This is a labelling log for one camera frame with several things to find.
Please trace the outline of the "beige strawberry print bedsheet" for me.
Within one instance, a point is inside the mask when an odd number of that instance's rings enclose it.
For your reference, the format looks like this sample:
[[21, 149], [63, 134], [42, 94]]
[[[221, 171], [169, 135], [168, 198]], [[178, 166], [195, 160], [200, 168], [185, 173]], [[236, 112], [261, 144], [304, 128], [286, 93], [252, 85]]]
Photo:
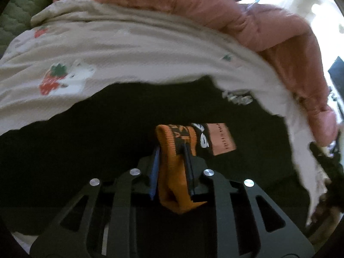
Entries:
[[1, 58], [1, 132], [69, 109], [112, 83], [183, 83], [210, 76], [250, 90], [286, 119], [292, 157], [313, 212], [323, 193], [303, 109], [275, 69], [232, 37], [182, 17], [93, 0], [60, 0], [29, 18]]

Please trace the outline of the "black monitor screen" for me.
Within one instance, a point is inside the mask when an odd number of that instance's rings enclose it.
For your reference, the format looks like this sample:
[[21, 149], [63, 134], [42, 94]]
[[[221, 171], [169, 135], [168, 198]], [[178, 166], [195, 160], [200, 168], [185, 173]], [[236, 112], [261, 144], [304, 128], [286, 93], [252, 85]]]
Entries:
[[330, 74], [331, 80], [337, 91], [343, 91], [344, 62], [341, 57], [337, 57], [332, 66], [329, 68], [328, 73]]

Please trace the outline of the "pink quilted comforter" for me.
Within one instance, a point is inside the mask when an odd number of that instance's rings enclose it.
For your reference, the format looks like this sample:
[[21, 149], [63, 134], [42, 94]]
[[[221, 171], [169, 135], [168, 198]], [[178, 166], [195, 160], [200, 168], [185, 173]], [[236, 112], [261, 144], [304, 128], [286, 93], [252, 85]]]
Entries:
[[310, 25], [302, 17], [272, 5], [248, 6], [235, 0], [94, 1], [177, 15], [228, 34], [273, 66], [305, 109], [320, 146], [328, 146], [336, 139], [338, 124], [328, 105], [329, 89], [321, 51]]

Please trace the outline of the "black orange sock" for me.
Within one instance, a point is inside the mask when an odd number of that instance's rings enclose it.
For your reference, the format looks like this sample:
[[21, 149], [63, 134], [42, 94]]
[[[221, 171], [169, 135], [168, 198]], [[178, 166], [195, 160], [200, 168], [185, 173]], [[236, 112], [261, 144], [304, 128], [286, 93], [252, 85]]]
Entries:
[[157, 146], [160, 124], [223, 122], [236, 148], [196, 147], [207, 164], [235, 181], [254, 179], [300, 228], [310, 196], [292, 162], [283, 118], [248, 91], [222, 91], [209, 77], [171, 85], [112, 84], [47, 121], [1, 136], [1, 215], [11, 231], [41, 234], [90, 178], [112, 181]]
[[161, 145], [161, 164], [159, 167], [159, 198], [164, 207], [182, 214], [195, 209], [204, 202], [193, 202], [188, 193], [184, 159], [179, 153], [181, 146], [189, 144], [191, 155], [197, 155], [196, 126], [159, 125], [156, 134]]

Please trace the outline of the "green quilted headboard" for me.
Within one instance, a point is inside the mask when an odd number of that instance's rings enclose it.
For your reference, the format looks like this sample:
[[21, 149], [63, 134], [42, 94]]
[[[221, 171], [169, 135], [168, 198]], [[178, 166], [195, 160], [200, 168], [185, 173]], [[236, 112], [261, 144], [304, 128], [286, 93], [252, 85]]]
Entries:
[[12, 40], [31, 29], [31, 18], [52, 4], [52, 0], [2, 0], [1, 4], [1, 55]]

